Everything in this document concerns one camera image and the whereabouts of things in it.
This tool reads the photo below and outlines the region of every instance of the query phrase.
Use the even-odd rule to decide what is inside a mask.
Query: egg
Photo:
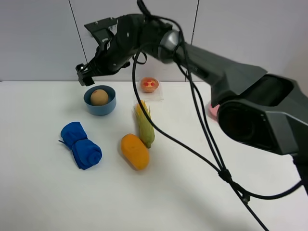
[[[91,95],[91,104],[93,106],[103,106],[108,103],[108,94],[102,89],[95,90]]]

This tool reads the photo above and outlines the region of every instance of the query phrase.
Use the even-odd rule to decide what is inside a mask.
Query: corn husk
[[[146,106],[145,102],[143,100],[141,100],[141,102],[145,111],[151,118],[150,111],[148,110],[148,107]],[[135,114],[139,125],[139,139],[144,143],[147,148],[150,148],[151,144],[155,139],[154,128],[145,117],[139,104],[136,104],[135,106]]]

